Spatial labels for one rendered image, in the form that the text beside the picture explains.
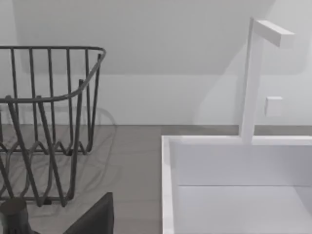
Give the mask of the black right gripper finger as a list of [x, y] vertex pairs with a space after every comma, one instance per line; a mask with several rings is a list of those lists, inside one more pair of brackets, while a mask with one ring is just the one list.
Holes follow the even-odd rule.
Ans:
[[114, 234], [113, 193], [107, 192], [63, 234]]

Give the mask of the dark round-topped object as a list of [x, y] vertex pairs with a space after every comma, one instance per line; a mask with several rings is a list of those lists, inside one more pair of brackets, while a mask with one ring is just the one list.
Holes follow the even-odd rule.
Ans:
[[0, 222], [2, 234], [38, 234], [31, 228], [23, 198], [10, 198], [0, 205]]

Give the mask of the tall white tap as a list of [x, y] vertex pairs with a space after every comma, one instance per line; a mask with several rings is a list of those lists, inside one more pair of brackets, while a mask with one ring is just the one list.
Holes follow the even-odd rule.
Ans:
[[293, 47], [296, 33], [266, 19], [250, 18], [247, 53], [244, 71], [244, 99], [239, 136], [243, 144], [254, 137], [256, 104], [261, 77], [264, 41], [289, 49]]

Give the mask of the white sink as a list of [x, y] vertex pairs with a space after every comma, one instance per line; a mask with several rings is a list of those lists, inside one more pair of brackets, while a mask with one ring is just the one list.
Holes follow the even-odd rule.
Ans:
[[312, 234], [312, 137], [162, 136], [162, 234]]

